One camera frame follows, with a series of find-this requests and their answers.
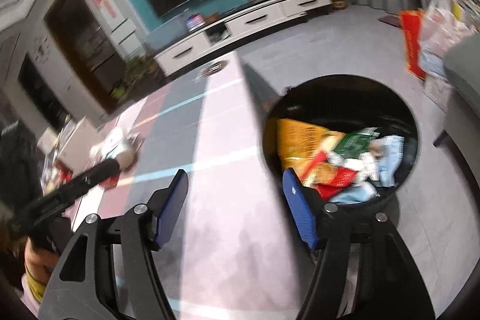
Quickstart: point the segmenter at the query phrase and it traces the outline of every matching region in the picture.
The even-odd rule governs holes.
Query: drawer handle
[[[265,14],[264,16],[260,16],[258,18],[255,18],[255,19],[251,19],[250,21],[247,21],[246,24],[255,24],[255,22],[258,22],[260,21],[261,19],[265,19],[268,17],[268,14]]]
[[[191,46],[188,49],[185,49],[185,51],[183,51],[183,52],[180,52],[178,55],[175,55],[173,58],[177,59],[179,57],[182,57],[183,55],[186,55],[188,52],[191,52],[192,49],[193,49],[193,46]]]
[[[308,4],[316,3],[316,2],[318,2],[318,0],[311,0],[311,1],[303,2],[303,3],[299,3],[298,5],[299,6],[306,6]]]

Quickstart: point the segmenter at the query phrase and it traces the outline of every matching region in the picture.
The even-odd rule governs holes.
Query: doorway
[[[118,101],[110,90],[125,73],[125,62],[85,0],[55,0],[45,15],[53,39],[82,83],[108,114]]]

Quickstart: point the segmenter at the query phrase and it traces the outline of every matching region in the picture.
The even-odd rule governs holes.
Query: wooden door frame
[[[87,2],[85,2],[85,0],[83,1],[88,12],[95,20],[97,20],[88,7]],[[97,77],[90,71],[73,45],[61,37],[61,34],[59,34],[58,29],[55,26],[54,15],[57,14],[64,2],[65,0],[54,0],[52,6],[50,6],[50,9],[47,11],[44,17],[46,28],[49,30],[63,57],[68,62],[70,67],[72,67],[78,78],[82,81],[88,91],[90,91],[100,106],[102,106],[108,114],[111,114],[117,108],[117,102],[109,96],[109,93],[105,91]]]

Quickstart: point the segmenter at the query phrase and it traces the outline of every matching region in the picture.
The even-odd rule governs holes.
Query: blue gripper pad
[[[283,193],[301,239],[313,250],[318,243],[315,216],[303,197],[301,184],[290,170],[283,173]]]
[[[177,183],[170,185],[171,193],[165,207],[157,219],[157,234],[155,243],[162,248],[170,241],[175,224],[177,223],[180,211],[188,193],[188,176],[184,172]]]

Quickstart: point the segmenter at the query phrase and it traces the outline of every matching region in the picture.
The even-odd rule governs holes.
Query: trash can
[[[356,75],[328,75],[288,88],[269,112],[263,130],[262,149],[266,164],[282,186],[282,166],[277,153],[277,123],[289,118],[350,133],[378,127],[379,138],[405,138],[402,162],[394,174],[394,187],[377,187],[380,197],[368,202],[345,205],[350,211],[377,212],[393,198],[414,167],[418,154],[418,128],[404,100],[382,83]]]

